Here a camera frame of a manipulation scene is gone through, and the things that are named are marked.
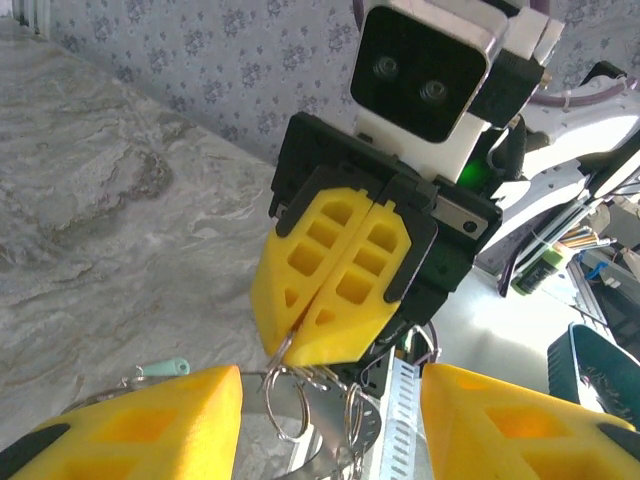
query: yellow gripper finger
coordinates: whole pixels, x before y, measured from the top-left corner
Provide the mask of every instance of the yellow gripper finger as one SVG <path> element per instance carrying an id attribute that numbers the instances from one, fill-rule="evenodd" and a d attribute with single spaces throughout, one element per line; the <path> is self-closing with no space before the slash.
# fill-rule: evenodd
<path id="1" fill-rule="evenodd" d="M 210 368 L 49 420 L 0 452 L 0 478 L 230 480 L 241 410 L 238 367 Z"/>
<path id="2" fill-rule="evenodd" d="M 287 365 L 360 359 L 400 304 L 383 298 L 411 247 L 394 207 L 365 190 L 322 190 L 288 235 L 269 232 L 251 287 L 268 355 L 296 329 Z"/>
<path id="3" fill-rule="evenodd" d="M 632 480 L 640 462 L 599 425 L 624 420 L 449 365 L 426 365 L 422 418 L 437 480 Z"/>

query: perforated metal strip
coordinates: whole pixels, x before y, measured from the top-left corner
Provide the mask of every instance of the perforated metal strip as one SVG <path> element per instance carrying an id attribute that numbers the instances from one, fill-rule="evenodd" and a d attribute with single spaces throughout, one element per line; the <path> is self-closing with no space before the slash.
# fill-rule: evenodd
<path id="1" fill-rule="evenodd" d="M 419 369 L 393 359 L 380 477 L 413 480 L 420 408 Z"/>

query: wall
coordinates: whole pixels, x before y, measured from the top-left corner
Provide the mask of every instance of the wall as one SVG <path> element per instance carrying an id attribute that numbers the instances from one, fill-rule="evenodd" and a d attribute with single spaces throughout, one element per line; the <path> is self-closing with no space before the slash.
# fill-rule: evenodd
<path id="1" fill-rule="evenodd" d="M 353 122 L 350 0 L 47 1 L 54 41 L 265 160 L 296 111 Z M 640 73 L 640 2 L 552 3 L 567 21 L 553 90 L 601 59 Z"/>

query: black camera face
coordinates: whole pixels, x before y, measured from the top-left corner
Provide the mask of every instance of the black camera face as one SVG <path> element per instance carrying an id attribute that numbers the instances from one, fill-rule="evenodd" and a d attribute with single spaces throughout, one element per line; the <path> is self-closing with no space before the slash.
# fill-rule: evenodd
<path id="1" fill-rule="evenodd" d="M 451 134 L 488 62 L 471 46 L 387 7 L 367 15 L 351 81 L 354 100 L 431 142 Z"/>

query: camera lens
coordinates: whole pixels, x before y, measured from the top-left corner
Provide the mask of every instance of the camera lens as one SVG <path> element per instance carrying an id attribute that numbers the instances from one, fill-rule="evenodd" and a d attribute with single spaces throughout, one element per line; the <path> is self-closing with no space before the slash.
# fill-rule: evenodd
<path id="1" fill-rule="evenodd" d="M 398 64 L 391 57 L 380 57 L 373 66 L 373 71 L 380 80 L 392 82 L 398 76 Z"/>
<path id="2" fill-rule="evenodd" d="M 441 105 L 448 95 L 446 85 L 438 80 L 429 80 L 420 88 L 420 98 L 431 105 Z"/>

